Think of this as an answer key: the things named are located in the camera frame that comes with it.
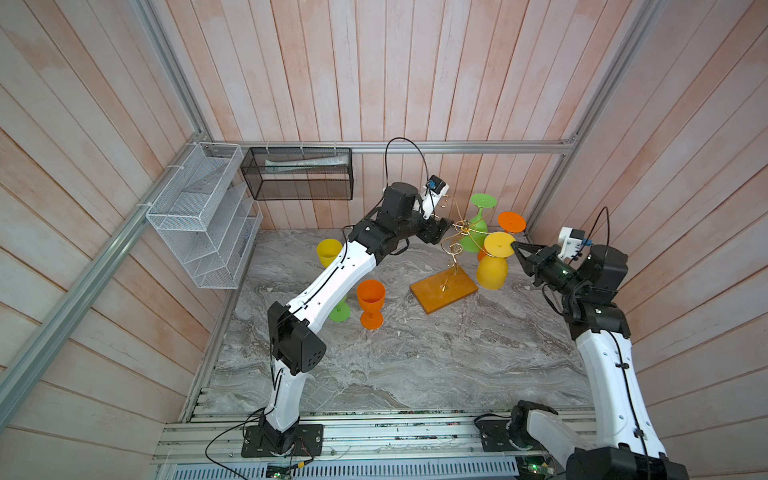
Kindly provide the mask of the orange wooden rack base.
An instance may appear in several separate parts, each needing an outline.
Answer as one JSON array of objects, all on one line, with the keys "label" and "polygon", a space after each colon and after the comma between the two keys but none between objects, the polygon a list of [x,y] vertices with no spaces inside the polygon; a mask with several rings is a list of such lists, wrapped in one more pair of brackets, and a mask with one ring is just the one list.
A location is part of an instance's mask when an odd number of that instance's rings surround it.
[{"label": "orange wooden rack base", "polygon": [[432,314],[478,291],[478,286],[460,266],[451,267],[410,286],[426,314]]}]

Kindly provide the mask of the orange wine glass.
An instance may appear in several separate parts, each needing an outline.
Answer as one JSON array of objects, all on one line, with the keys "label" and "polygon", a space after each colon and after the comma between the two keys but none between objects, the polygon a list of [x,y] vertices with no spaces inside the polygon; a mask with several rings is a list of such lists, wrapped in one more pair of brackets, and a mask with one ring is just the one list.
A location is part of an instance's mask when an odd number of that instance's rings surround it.
[{"label": "orange wine glass", "polygon": [[377,280],[365,280],[358,286],[357,296],[362,309],[362,326],[368,330],[379,329],[384,321],[381,309],[386,298],[386,288]]},{"label": "orange wine glass", "polygon": [[507,211],[498,216],[498,222],[502,230],[485,237],[481,252],[477,255],[478,260],[485,257],[506,259],[513,255],[514,234],[525,230],[526,220],[518,213]]}]

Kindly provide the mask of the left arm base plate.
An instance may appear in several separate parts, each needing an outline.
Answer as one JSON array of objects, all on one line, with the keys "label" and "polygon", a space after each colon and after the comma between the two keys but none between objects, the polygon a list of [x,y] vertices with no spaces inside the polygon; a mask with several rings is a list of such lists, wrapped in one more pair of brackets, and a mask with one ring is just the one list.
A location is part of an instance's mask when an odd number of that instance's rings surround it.
[{"label": "left arm base plate", "polygon": [[285,432],[275,430],[268,423],[251,425],[245,430],[241,449],[243,458],[285,457],[291,454],[309,457],[322,451],[324,426],[297,423]]}]

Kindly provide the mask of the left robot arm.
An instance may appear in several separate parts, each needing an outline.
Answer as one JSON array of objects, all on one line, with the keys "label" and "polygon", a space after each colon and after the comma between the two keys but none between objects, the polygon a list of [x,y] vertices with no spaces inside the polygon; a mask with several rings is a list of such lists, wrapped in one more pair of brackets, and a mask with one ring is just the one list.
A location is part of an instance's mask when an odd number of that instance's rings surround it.
[{"label": "left robot arm", "polygon": [[318,337],[333,308],[398,245],[417,237],[438,244],[452,221],[435,215],[449,186],[431,176],[423,190],[404,183],[388,185],[376,206],[352,227],[341,252],[298,296],[267,311],[272,391],[258,426],[269,452],[284,455],[295,442],[299,404],[306,377],[327,347]]}]

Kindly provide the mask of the yellow wine glass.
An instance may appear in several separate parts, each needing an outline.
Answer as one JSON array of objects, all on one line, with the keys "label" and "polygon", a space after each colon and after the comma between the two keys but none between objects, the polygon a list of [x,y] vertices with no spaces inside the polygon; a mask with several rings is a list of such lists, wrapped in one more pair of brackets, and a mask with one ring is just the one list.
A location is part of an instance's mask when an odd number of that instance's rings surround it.
[{"label": "yellow wine glass", "polygon": [[336,239],[322,240],[316,247],[316,254],[324,268],[329,267],[343,249],[343,244]]},{"label": "yellow wine glass", "polygon": [[507,259],[514,254],[515,238],[506,232],[489,234],[484,241],[485,256],[480,260],[476,272],[477,282],[488,290],[499,290],[508,275]]}]

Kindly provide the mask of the green wine glass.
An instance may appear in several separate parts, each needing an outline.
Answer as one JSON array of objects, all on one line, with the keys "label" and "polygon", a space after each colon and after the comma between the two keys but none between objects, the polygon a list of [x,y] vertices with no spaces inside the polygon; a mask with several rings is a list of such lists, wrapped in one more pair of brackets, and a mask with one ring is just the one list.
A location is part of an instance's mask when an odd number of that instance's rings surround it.
[{"label": "green wine glass", "polygon": [[495,208],[498,201],[489,194],[475,193],[470,197],[470,203],[477,208],[477,213],[468,220],[468,233],[462,236],[460,245],[465,252],[479,253],[483,250],[485,239],[489,235],[484,212]]},{"label": "green wine glass", "polygon": [[336,323],[345,322],[350,316],[350,307],[344,297],[329,313],[329,318]]}]

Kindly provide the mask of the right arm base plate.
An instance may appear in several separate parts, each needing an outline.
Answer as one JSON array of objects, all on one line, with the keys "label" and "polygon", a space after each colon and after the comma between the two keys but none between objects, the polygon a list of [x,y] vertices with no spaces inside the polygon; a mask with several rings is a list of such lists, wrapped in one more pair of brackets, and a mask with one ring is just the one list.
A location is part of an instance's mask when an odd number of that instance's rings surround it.
[{"label": "right arm base plate", "polygon": [[481,416],[474,420],[479,431],[484,452],[528,452],[543,450],[543,445],[527,433],[519,433],[514,428],[514,422],[508,417]]}]

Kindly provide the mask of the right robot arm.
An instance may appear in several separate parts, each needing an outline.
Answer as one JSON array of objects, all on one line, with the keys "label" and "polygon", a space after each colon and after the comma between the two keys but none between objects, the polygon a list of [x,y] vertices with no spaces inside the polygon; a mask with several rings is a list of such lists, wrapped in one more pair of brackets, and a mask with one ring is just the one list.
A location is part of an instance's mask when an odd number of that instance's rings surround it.
[{"label": "right robot arm", "polygon": [[685,479],[669,459],[647,412],[632,359],[630,328],[614,303],[628,257],[607,244],[592,246],[578,268],[557,246],[517,242],[515,256],[535,285],[561,296],[562,317],[584,362],[596,415],[596,439],[585,440],[552,408],[520,401],[507,424],[510,444],[536,446],[563,467],[564,479]]}]

